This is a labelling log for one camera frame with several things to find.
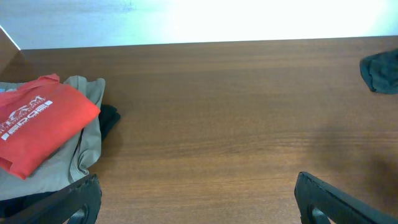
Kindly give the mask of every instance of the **gray fabric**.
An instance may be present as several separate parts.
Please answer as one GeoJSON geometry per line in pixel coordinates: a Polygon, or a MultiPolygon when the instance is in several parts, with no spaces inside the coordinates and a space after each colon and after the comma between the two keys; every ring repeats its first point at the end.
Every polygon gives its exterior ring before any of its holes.
{"type": "MultiPolygon", "coordinates": [[[[87,82],[84,77],[74,76],[68,78],[65,83],[82,92],[96,106],[101,106],[105,89],[105,80],[102,78],[87,82]]],[[[22,84],[0,82],[0,88],[8,90],[22,84]]],[[[0,200],[60,190],[87,175],[87,168],[93,165],[100,155],[101,131],[97,117],[82,132],[74,135],[54,152],[26,180],[21,180],[0,168],[0,200]]]]}

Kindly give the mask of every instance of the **red cloth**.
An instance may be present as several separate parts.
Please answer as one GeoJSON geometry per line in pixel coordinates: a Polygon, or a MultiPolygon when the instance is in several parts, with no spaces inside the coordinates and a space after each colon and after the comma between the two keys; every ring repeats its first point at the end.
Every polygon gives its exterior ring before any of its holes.
{"type": "Polygon", "coordinates": [[[56,74],[0,93],[0,167],[26,179],[99,113],[56,74]]]}

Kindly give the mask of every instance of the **white surface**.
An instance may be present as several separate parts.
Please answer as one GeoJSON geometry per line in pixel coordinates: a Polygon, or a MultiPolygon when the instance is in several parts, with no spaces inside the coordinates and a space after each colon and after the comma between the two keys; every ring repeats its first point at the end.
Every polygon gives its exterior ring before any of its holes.
{"type": "Polygon", "coordinates": [[[2,0],[21,49],[398,35],[398,0],[2,0]]]}

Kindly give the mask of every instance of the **dark fabric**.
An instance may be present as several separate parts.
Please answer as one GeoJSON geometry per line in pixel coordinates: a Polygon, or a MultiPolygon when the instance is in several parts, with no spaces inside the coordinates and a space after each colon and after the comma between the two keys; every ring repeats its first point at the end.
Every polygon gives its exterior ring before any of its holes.
{"type": "Polygon", "coordinates": [[[369,89],[378,93],[398,93],[398,49],[361,60],[361,75],[369,89]]]}
{"type": "Polygon", "coordinates": [[[113,126],[120,120],[118,109],[111,105],[101,105],[101,112],[98,115],[99,129],[101,130],[101,138],[104,141],[113,126]]]}
{"type": "Polygon", "coordinates": [[[7,218],[52,195],[54,192],[33,194],[0,201],[0,218],[7,218]]]}

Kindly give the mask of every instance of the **wood grain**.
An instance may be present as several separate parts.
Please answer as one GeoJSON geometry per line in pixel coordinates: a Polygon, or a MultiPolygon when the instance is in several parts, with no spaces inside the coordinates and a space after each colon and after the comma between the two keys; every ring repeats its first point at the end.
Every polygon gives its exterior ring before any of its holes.
{"type": "Polygon", "coordinates": [[[0,73],[17,54],[17,47],[0,28],[0,73]]]}
{"type": "Polygon", "coordinates": [[[1,81],[105,78],[98,223],[300,223],[305,170],[398,218],[398,96],[359,60],[398,37],[22,51],[1,81]]]}

